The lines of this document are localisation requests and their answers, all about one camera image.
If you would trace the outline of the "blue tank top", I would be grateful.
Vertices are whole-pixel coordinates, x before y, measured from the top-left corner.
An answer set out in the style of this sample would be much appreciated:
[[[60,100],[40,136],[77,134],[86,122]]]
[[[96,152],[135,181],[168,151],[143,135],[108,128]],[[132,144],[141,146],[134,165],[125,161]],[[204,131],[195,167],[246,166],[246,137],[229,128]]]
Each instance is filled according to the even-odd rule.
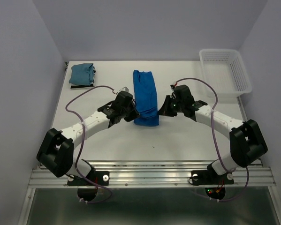
[[[140,117],[134,120],[139,126],[156,127],[159,125],[158,99],[152,72],[133,71],[134,96]]]

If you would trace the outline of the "teal tank top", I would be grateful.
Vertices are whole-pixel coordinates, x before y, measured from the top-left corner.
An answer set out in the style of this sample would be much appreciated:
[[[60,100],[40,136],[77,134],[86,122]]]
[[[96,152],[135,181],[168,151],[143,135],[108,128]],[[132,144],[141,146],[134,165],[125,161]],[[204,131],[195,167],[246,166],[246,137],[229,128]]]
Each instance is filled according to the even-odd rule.
[[[94,86],[96,69],[93,63],[83,63],[71,67],[69,84],[75,86]]]

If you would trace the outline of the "black white striped tank top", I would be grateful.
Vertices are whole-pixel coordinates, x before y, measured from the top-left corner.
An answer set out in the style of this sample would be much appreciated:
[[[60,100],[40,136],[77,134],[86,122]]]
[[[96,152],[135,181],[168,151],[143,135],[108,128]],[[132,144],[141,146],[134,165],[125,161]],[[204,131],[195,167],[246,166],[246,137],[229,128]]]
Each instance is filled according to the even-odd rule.
[[[75,89],[87,89],[87,88],[94,88],[94,85],[71,85],[70,88],[72,90],[75,90]]]

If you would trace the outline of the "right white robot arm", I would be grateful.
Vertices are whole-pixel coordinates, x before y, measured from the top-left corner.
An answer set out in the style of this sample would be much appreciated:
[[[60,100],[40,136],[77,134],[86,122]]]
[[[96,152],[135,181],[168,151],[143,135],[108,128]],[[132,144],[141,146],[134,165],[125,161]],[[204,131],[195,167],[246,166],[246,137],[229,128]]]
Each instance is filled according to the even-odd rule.
[[[211,183],[222,179],[223,174],[238,167],[247,167],[267,153],[268,147],[254,120],[242,121],[212,109],[206,102],[196,101],[187,85],[172,85],[158,114],[175,117],[182,113],[195,122],[209,126],[212,133],[219,132],[229,139],[230,152],[212,162],[206,171]]]

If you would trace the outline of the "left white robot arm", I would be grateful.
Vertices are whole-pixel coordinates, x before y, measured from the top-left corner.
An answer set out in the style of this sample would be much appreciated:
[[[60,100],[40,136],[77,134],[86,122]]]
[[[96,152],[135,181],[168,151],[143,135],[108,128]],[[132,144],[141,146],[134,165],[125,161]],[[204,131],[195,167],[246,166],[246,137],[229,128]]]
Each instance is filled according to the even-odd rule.
[[[112,127],[122,119],[130,122],[137,117],[139,113],[133,96],[120,91],[115,100],[100,107],[81,122],[60,131],[55,128],[47,131],[37,153],[37,160],[57,178],[65,174],[74,175],[83,184],[89,185],[94,181],[94,167],[80,158],[81,153],[74,157],[75,148],[82,148],[89,137]]]

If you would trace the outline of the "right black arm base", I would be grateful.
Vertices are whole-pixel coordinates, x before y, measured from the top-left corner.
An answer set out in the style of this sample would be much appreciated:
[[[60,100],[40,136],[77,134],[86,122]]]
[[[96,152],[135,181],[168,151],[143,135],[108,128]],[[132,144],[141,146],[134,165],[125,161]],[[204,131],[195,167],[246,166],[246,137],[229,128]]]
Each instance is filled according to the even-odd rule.
[[[211,165],[204,170],[191,171],[188,182],[193,186],[206,185],[205,193],[207,197],[215,200],[223,200],[226,194],[225,185],[234,184],[234,177],[231,173],[224,172],[218,175]]]

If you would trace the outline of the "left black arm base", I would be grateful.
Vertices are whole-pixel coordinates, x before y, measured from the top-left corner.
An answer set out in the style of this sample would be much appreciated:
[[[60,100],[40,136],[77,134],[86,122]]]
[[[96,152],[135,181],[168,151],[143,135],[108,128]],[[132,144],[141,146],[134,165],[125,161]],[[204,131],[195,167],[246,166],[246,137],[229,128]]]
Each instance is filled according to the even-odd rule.
[[[86,179],[75,175],[66,176],[67,185],[77,187],[77,197],[81,203],[103,203],[113,196],[113,191],[107,187],[110,180],[109,171],[91,171]]]

